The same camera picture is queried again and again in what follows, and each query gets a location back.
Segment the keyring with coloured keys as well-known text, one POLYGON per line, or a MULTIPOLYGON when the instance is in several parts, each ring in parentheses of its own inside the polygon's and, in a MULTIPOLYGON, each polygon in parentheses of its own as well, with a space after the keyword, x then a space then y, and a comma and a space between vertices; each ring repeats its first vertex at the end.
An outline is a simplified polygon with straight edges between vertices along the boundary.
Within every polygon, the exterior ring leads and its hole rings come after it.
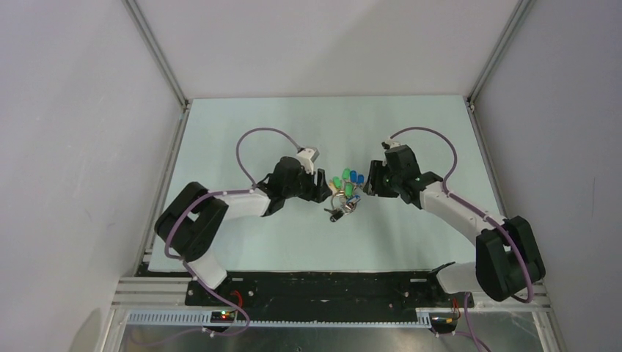
POLYGON ((361 196, 361 191, 365 184, 365 176, 356 170, 345 168, 341 176, 334 176, 328 183, 332 192, 330 196, 330 207, 324 210, 330 214, 329 220, 335 223, 344 216, 352 214, 361 196))

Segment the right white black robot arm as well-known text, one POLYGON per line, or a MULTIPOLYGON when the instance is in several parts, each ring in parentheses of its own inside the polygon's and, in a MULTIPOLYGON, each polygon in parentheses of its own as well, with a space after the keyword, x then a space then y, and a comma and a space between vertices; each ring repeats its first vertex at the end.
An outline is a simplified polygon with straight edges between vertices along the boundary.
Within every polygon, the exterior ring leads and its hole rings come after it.
POLYGON ((443 307, 456 293, 483 291, 494 301, 513 298, 529 303, 534 284, 546 269, 530 223, 491 213, 447 188, 444 178, 421 172, 416 156, 405 144, 386 141, 384 159, 373 160, 364 192, 401 198, 407 205, 435 215, 463 235, 475 248, 471 263, 449 263, 436 269, 426 286, 427 299, 443 307))

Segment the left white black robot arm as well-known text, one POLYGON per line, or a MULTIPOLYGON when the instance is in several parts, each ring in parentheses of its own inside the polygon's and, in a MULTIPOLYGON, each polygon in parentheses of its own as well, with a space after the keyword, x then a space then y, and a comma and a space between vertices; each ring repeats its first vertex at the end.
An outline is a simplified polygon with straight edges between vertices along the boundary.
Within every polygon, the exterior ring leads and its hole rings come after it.
POLYGON ((181 261, 205 285, 204 297, 219 306, 232 295, 232 286, 225 281, 227 270, 211 248, 223 222, 270 216, 292 198, 322 203, 331 195, 323 169, 308 173, 298 159, 283 157, 273 172, 251 188, 209 191, 196 181, 188 183, 153 229, 164 241, 166 257, 181 261))

